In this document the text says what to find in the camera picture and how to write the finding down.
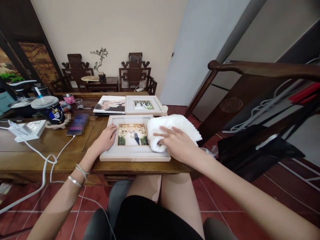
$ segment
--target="person's left hand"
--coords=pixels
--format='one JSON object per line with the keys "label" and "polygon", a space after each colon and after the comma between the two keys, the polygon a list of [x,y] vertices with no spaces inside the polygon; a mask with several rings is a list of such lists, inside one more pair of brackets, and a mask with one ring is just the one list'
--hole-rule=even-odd
{"label": "person's left hand", "polygon": [[97,140],[94,141],[90,148],[96,153],[97,156],[104,151],[108,151],[112,146],[112,144],[114,143],[114,139],[116,138],[116,130],[117,126],[111,123],[111,125],[109,125],[105,130],[102,131]]}

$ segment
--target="hand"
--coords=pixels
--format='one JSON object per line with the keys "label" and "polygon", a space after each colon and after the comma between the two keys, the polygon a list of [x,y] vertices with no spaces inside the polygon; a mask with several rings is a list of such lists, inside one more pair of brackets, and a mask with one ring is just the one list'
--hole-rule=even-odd
{"label": "hand", "polygon": [[97,154],[97,156],[104,151],[108,151],[112,146],[114,139],[116,138],[116,130],[117,126],[111,123],[111,125],[102,131],[97,140],[94,141],[90,148]]}
{"label": "hand", "polygon": [[180,129],[172,127],[170,130],[163,126],[160,129],[167,134],[154,133],[153,135],[164,137],[159,141],[159,144],[167,146],[167,152],[178,161],[192,166],[199,155],[206,154]]}

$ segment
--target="smartphone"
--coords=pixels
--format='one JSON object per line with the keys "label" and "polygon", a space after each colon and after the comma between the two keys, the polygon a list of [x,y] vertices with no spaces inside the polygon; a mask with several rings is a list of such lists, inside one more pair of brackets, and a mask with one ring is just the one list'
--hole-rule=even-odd
{"label": "smartphone", "polygon": [[88,122],[89,115],[88,114],[78,114],[74,117],[71,124],[68,127],[67,136],[73,135],[82,135],[84,128]]}

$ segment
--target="pink cup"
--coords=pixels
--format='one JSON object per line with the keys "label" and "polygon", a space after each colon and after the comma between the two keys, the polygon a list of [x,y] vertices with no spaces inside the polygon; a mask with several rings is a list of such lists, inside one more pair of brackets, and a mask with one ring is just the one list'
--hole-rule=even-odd
{"label": "pink cup", "polygon": [[67,104],[74,103],[74,96],[71,93],[67,93],[67,94],[63,95],[63,99],[66,101]]}

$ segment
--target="wooden table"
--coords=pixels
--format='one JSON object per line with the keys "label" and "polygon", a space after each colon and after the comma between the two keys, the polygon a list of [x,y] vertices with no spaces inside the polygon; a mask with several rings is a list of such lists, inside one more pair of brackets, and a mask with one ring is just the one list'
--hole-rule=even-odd
{"label": "wooden table", "polygon": [[[125,96],[128,93],[72,93],[75,98],[82,98],[86,102],[96,104],[102,95]],[[130,95],[147,95],[146,92],[131,92]],[[53,181],[65,181],[74,170],[75,165],[81,161],[92,143],[106,128],[108,117],[89,117],[89,124],[85,133],[77,136],[61,153],[58,163],[54,166]],[[58,156],[61,149],[71,139],[66,136],[66,129],[45,129],[39,139],[28,141],[30,145],[39,150],[44,156],[53,153]],[[13,179],[15,183],[42,182],[44,160],[25,143],[16,143],[14,135],[7,130],[0,129],[0,178]],[[47,164],[46,183],[52,164]],[[87,185],[108,185],[111,181],[126,179],[136,174],[177,174],[191,172],[192,169],[175,159],[170,162],[100,162],[96,160]]]}
{"label": "wooden table", "polygon": [[118,77],[106,77],[105,82],[88,82],[85,86],[89,93],[94,91],[119,92]]}

